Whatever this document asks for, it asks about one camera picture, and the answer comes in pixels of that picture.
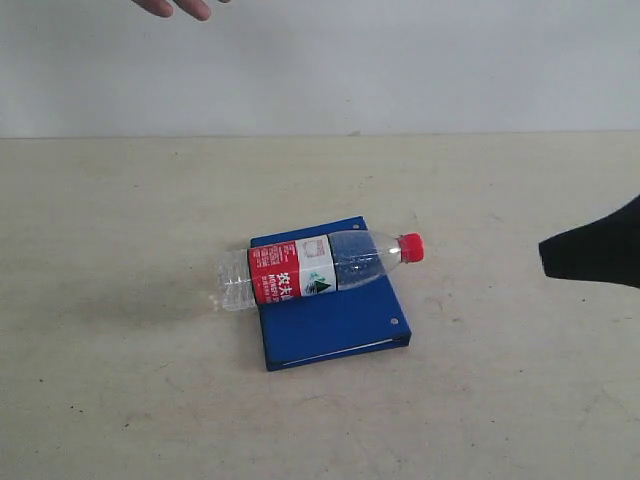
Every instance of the bottle label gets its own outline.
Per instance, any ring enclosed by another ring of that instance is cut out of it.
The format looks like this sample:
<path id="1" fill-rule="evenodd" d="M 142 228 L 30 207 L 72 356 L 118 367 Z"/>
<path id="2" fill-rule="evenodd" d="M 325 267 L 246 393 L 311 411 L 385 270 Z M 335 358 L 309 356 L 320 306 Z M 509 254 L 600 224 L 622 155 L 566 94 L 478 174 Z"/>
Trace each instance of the bottle label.
<path id="1" fill-rule="evenodd" d="M 337 290 L 326 235 L 252 248 L 249 267 L 258 304 Z"/>

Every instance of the plastic water bottle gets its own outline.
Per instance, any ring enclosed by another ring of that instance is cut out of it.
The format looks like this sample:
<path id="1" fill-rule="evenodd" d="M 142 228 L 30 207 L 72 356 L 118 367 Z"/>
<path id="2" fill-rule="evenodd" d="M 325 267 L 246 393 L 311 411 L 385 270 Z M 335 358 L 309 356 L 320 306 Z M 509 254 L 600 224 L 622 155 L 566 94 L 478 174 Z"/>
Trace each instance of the plastic water bottle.
<path id="1" fill-rule="evenodd" d="M 417 233 L 394 238 L 368 230 L 346 230 L 222 254 L 218 295 L 222 308 L 324 295 L 372 282 L 401 263 L 424 258 Z"/>

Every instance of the beige table surface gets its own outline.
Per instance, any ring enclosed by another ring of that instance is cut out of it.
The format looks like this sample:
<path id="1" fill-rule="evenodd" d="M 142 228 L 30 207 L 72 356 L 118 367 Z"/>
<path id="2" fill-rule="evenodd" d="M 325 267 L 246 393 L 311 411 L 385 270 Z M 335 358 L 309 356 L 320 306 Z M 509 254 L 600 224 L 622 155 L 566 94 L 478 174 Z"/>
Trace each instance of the beige table surface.
<path id="1" fill-rule="evenodd" d="M 0 141 L 0 478 L 637 479 L 640 292 L 539 241 L 640 191 L 640 133 Z M 409 348 L 264 369 L 215 253 L 419 230 Z"/>

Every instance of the white wall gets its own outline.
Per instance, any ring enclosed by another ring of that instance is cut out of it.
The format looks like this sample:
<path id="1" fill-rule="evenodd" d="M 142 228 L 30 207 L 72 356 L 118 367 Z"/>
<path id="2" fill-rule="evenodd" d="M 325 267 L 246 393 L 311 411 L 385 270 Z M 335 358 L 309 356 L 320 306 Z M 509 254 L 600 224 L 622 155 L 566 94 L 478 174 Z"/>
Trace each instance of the white wall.
<path id="1" fill-rule="evenodd" d="M 0 136 L 640 128 L 637 0 L 0 1 Z"/>

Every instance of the finger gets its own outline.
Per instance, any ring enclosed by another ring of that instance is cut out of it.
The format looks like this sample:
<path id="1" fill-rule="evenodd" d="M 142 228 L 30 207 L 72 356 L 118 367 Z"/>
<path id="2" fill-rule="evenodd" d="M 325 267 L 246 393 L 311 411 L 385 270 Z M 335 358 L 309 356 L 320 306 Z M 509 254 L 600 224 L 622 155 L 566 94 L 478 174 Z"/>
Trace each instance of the finger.
<path id="1" fill-rule="evenodd" d="M 205 21 L 211 17 L 211 9 L 202 0 L 174 0 L 176 4 L 196 20 Z"/>
<path id="2" fill-rule="evenodd" d="M 133 0 L 133 3 L 158 17 L 169 18 L 173 15 L 173 7 L 166 0 Z"/>

